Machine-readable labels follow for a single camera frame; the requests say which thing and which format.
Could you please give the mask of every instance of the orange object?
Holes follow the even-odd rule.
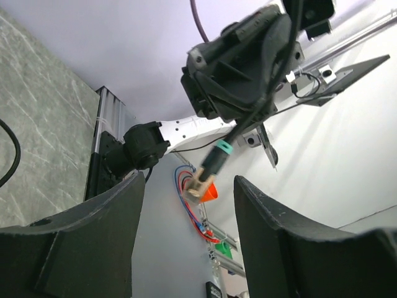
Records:
[[[218,191],[215,187],[215,184],[211,184],[210,187],[207,189],[206,193],[203,196],[202,202],[212,201],[218,198]]]

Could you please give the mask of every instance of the metal rod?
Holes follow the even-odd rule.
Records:
[[[339,42],[337,45],[331,47],[330,49],[325,50],[320,55],[314,57],[312,60],[308,60],[306,63],[301,65],[298,69],[294,70],[296,76],[298,76],[301,72],[310,72],[315,68],[329,63],[330,60],[335,57],[345,53],[363,43],[364,41],[376,36],[380,32],[390,28],[392,25],[397,23],[397,9],[393,9],[387,15],[379,18],[374,23],[369,25],[367,28],[361,30],[360,32],[352,35],[349,38],[344,39]]]
[[[232,247],[232,249],[237,250],[236,241],[232,236],[230,236],[225,231],[221,230],[220,228],[218,228],[216,225],[214,225],[208,220],[207,220],[207,225],[218,239],[225,241],[227,244],[230,245],[230,247]]]
[[[246,277],[246,273],[244,272],[244,268],[242,265],[240,265],[236,261],[228,258],[227,256],[222,255],[218,251],[215,251],[215,256],[216,256],[216,259],[219,261],[220,266],[222,268],[225,268],[226,270],[228,270],[230,272],[240,275],[243,278]]]

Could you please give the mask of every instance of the green tape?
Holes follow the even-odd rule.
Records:
[[[224,140],[219,140],[217,145],[218,148],[221,148],[224,152],[227,154],[231,155],[233,152],[233,146],[230,145],[229,143],[226,143]]]

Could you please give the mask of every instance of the white wall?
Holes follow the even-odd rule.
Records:
[[[329,104],[320,109],[301,106],[265,123],[279,154],[277,171],[262,148],[238,148],[216,181],[220,198],[208,203],[211,221],[237,235],[235,175],[245,176],[274,199],[332,227],[396,205],[396,36],[395,26],[339,60],[341,67],[392,56]],[[290,98],[280,106],[293,103]],[[199,165],[207,151],[184,155]]]
[[[374,228],[397,228],[397,206],[341,227],[341,230],[360,233]]]

